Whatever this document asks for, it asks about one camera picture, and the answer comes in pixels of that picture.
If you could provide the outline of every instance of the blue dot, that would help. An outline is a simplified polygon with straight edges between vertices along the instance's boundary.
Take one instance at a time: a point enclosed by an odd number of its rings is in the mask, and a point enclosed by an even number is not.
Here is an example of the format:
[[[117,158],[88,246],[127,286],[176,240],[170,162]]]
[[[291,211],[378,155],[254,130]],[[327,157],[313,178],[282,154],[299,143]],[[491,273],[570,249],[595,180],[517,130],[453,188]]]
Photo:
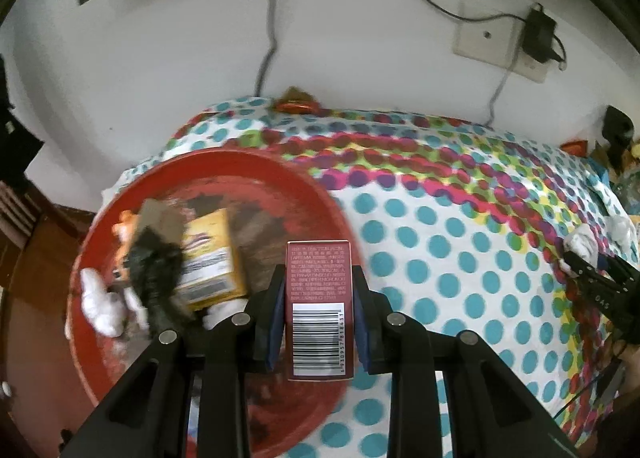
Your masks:
[[[507,251],[498,251],[495,254],[495,264],[502,271],[511,270],[511,255]]]
[[[529,303],[529,311],[533,317],[540,317],[545,312],[545,303],[539,295],[533,296]]]
[[[399,227],[396,231],[396,238],[409,249],[418,244],[418,234],[410,227]]]
[[[504,327],[497,319],[492,319],[484,325],[484,339],[489,344],[497,344],[502,340]]]
[[[478,268],[478,262],[473,254],[464,251],[458,255],[458,266],[462,271],[471,274]]]
[[[543,274],[540,281],[542,282],[542,290],[547,294],[551,294],[554,291],[554,277],[551,274]]]
[[[438,307],[428,297],[418,299],[414,304],[414,317],[419,323],[431,324],[438,317]]]
[[[385,226],[378,220],[369,220],[362,226],[360,234],[367,243],[380,243],[385,238]]]
[[[376,398],[361,400],[353,408],[353,417],[362,425],[374,425],[380,422],[385,409]]]
[[[471,236],[471,241],[478,252],[485,253],[491,248],[491,242],[484,233],[475,233]]]
[[[502,350],[498,354],[498,357],[502,359],[502,362],[504,362],[508,367],[513,368],[516,359],[513,356],[513,352],[511,350]]]
[[[456,297],[460,293],[460,281],[455,274],[442,274],[438,278],[438,291],[444,297]]]
[[[369,258],[371,271],[380,278],[385,278],[396,269],[396,262],[393,257],[386,252],[375,253]]]
[[[416,285],[424,283],[429,278],[429,266],[422,260],[411,260],[406,265],[406,275]]]
[[[466,325],[460,319],[449,319],[442,327],[442,333],[452,337],[455,337],[463,330],[466,330]]]
[[[438,390],[438,402],[447,404],[447,388],[444,386],[444,380],[436,382],[436,388]]]
[[[556,365],[558,364],[558,354],[554,351],[549,352],[545,355],[545,372],[551,373],[556,369]]]
[[[438,217],[436,216],[436,212],[427,206],[418,207],[418,210],[415,212],[415,217],[422,223],[427,225],[434,225]]]
[[[440,431],[443,436],[451,432],[451,423],[449,422],[449,413],[440,414]]]
[[[507,294],[502,298],[502,313],[507,317],[515,317],[520,311],[520,304],[513,294]]]
[[[520,321],[516,325],[516,341],[520,344],[527,344],[531,339],[531,325],[526,321]]]
[[[527,268],[530,271],[536,271],[540,266],[540,259],[536,253],[527,253],[524,257],[525,263],[527,263]]]
[[[327,447],[344,447],[350,442],[351,433],[344,424],[331,422],[320,431],[320,440]]]
[[[465,233],[465,225],[458,218],[447,218],[444,226],[447,228],[447,232],[455,238],[460,238]]]
[[[377,375],[369,375],[363,368],[359,368],[353,375],[351,386],[357,390],[369,390],[377,381]]]
[[[287,458],[318,458],[318,453],[308,443],[299,443],[287,452]]]
[[[386,298],[391,304],[391,310],[396,312],[402,310],[402,307],[404,306],[404,296],[402,295],[402,292],[395,287],[384,287],[380,292],[386,295]]]
[[[530,288],[531,288],[531,281],[529,279],[529,276],[527,276],[526,273],[517,273],[516,289],[524,293],[524,292],[529,292]]]
[[[449,241],[439,234],[429,240],[429,252],[436,258],[446,258],[451,252]]]
[[[532,382],[527,384],[527,390],[529,390],[533,396],[538,396],[538,383],[533,380]]]
[[[386,455],[388,446],[386,436],[381,433],[371,433],[360,440],[360,453],[366,458],[378,458]]]
[[[540,327],[540,342],[543,344],[549,344],[553,338],[554,327],[551,323],[543,323]]]
[[[527,375],[532,374],[538,366],[538,354],[533,350],[524,354],[522,358],[522,371]]]
[[[376,199],[369,193],[360,193],[353,201],[353,208],[360,214],[370,213],[376,208]]]
[[[394,218],[400,218],[406,214],[406,207],[402,200],[392,198],[385,203],[385,211]]]
[[[495,294],[500,290],[500,278],[493,271],[485,272],[482,275],[482,287],[489,293]]]
[[[565,352],[562,357],[562,369],[565,372],[568,372],[571,369],[572,364],[574,364],[574,354],[571,352]]]
[[[558,386],[556,385],[556,382],[554,380],[548,381],[545,389],[542,390],[542,400],[544,400],[545,402],[551,402],[556,396],[557,387]]]
[[[471,319],[478,319],[484,313],[484,299],[480,294],[470,294],[465,299],[465,312]]]

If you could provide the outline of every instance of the white wall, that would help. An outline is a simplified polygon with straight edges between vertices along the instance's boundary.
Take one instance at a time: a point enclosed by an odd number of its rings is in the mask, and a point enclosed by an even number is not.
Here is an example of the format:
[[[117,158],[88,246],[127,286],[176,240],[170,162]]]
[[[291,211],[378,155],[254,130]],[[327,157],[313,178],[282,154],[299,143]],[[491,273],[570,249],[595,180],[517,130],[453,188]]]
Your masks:
[[[539,1],[568,51],[544,84],[510,77],[495,127],[559,144],[594,135],[607,104],[640,125],[640,56],[588,0],[464,1],[522,15]],[[326,106],[486,118],[502,70],[454,56],[455,24],[420,0],[279,4],[265,94],[295,84]],[[95,209],[193,114],[253,91],[265,13],[266,0],[18,0],[0,48],[18,117],[47,141],[30,176],[53,200]]]

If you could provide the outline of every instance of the yellow box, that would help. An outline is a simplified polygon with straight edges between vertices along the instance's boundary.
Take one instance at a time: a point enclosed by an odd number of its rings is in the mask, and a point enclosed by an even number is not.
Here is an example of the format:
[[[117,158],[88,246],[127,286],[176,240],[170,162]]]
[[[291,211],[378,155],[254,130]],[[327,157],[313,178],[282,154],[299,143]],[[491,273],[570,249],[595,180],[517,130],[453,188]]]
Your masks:
[[[229,235],[226,209],[190,221],[182,251],[182,276],[175,293],[191,310],[247,295],[238,251]]]

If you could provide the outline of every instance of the wooden floor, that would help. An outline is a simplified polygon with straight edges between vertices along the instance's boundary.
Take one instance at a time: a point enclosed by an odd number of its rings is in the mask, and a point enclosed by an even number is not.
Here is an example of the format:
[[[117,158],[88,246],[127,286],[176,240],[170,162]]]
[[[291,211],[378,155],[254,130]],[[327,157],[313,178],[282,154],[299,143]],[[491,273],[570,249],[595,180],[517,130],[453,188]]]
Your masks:
[[[76,431],[92,411],[64,336],[68,280],[77,253],[74,239],[42,220],[15,267],[4,310],[11,415],[40,458],[57,457],[60,430]]]

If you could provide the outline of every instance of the wall switch plate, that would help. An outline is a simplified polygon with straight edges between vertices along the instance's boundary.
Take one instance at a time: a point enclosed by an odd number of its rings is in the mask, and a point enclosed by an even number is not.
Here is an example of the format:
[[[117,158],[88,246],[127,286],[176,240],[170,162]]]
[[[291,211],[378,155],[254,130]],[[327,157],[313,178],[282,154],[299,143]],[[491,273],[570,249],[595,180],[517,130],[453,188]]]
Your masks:
[[[494,9],[465,4],[460,5],[460,15],[475,18],[500,13]],[[492,22],[460,22],[453,43],[453,53],[472,60],[484,61],[508,68],[524,23],[513,18],[501,18]],[[518,53],[513,71],[532,81],[542,83],[546,78],[550,61],[539,63],[522,50]]]

